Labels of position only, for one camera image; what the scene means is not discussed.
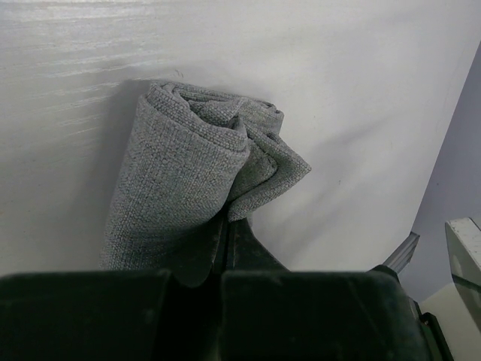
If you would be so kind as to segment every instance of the microfiber towel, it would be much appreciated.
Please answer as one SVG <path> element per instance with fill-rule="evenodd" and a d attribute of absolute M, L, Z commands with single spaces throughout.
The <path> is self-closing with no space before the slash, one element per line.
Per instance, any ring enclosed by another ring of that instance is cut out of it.
<path fill-rule="evenodd" d="M 156 268 L 224 205 L 248 217 L 310 171 L 270 103 L 156 81 L 139 98 L 110 205 L 105 269 Z"/>

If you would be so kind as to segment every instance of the white surface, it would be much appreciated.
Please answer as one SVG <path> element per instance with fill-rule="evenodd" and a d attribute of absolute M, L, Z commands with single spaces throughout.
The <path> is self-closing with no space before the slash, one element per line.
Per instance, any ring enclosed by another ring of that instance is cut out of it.
<path fill-rule="evenodd" d="M 422 313 L 436 316 L 455 361 L 473 361 L 481 355 L 481 332 L 456 286 L 447 284 L 419 305 Z"/>
<path fill-rule="evenodd" d="M 466 256 L 470 258 L 473 266 L 477 266 L 477 271 L 481 270 L 481 231 L 470 218 L 461 218 L 460 220 L 452 220 L 449 222 L 453 232 L 458 236 L 459 242 L 462 244 Z M 481 279 L 476 282 L 468 275 L 463 275 L 461 269 L 459 276 L 466 278 L 475 284 L 481 284 Z"/>
<path fill-rule="evenodd" d="M 95 267 L 134 79 L 156 77 L 284 111 L 313 172 L 254 222 L 287 266 L 383 262 L 413 224 L 480 18 L 476 0 L 0 0 L 0 273 Z"/>

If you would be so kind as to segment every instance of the fabric fold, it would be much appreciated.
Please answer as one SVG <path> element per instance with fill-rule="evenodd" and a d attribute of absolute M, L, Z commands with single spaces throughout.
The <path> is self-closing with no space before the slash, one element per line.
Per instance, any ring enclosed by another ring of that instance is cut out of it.
<path fill-rule="evenodd" d="M 156 81 L 139 98 L 101 252 L 107 269 L 155 268 L 228 206 L 240 220 L 310 170 L 270 103 Z"/>

